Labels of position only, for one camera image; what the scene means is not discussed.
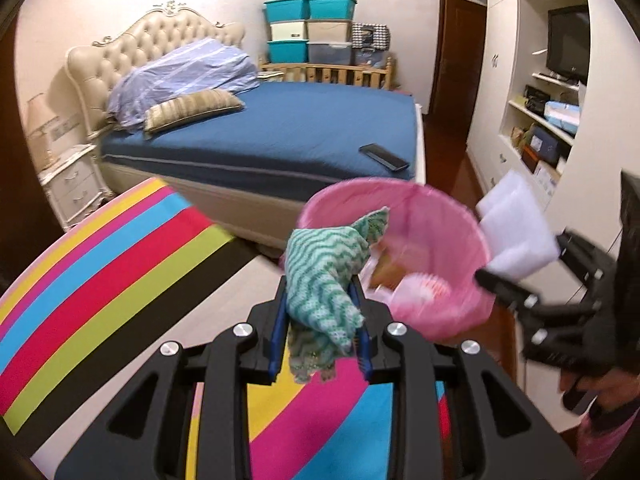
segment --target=checkered bag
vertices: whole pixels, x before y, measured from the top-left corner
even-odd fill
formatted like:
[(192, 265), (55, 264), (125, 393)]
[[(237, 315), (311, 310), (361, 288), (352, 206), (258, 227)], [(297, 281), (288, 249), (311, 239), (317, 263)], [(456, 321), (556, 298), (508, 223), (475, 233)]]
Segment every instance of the checkered bag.
[(351, 43), (354, 48), (374, 48), (376, 50), (391, 48), (391, 32), (386, 25), (354, 23), (351, 30)]

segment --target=pink clothing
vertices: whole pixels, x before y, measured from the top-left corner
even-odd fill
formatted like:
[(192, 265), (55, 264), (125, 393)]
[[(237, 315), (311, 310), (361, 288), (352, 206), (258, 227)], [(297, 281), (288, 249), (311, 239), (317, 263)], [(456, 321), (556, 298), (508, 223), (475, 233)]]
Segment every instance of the pink clothing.
[(590, 480), (607, 463), (607, 460), (620, 445), (640, 410), (621, 426), (610, 431), (596, 431), (588, 415), (578, 428), (578, 460), (582, 465), (585, 478)]

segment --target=pink trash bin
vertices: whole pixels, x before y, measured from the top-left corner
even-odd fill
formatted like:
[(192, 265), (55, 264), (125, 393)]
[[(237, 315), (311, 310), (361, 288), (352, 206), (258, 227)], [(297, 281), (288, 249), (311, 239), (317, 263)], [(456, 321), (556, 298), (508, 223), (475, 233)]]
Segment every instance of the pink trash bin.
[(329, 186), (309, 200), (298, 219), (303, 229), (350, 225), (388, 206), (383, 242), (410, 272), (434, 274), (451, 292), (429, 303), (393, 300), (395, 320), (429, 340), (441, 340), (484, 323), (495, 297), (481, 290), (474, 273), (491, 253), (473, 214), (430, 186), (393, 178), (357, 178)]

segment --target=flat screen tv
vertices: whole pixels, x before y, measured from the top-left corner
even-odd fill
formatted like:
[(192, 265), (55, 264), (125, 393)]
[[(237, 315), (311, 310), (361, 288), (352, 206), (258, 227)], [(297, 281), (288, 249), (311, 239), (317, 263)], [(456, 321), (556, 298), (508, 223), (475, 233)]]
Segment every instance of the flat screen tv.
[(587, 84), (590, 57), (589, 6), (550, 10), (546, 67), (568, 79)]

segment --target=white wardrobe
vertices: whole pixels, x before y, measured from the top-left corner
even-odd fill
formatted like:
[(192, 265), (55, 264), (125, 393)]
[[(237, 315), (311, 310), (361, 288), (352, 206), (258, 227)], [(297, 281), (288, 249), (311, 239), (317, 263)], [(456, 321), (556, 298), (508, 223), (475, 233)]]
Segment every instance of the white wardrobe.
[[(526, 84), (551, 95), (566, 91), (533, 76), (545, 71), (547, 12), (588, 3), (591, 61), (580, 128), (552, 196), (511, 147), (514, 126), (534, 119), (518, 107)], [(620, 172), (640, 174), (640, 42), (614, 0), (488, 0), (486, 43), (468, 154), (485, 192), (509, 171), (526, 177), (552, 229), (569, 227), (616, 253), (620, 232)], [(579, 284), (561, 264), (526, 281), (548, 301), (580, 298)], [(556, 430), (577, 423), (560, 405), (558, 372), (522, 364), (520, 384)]]

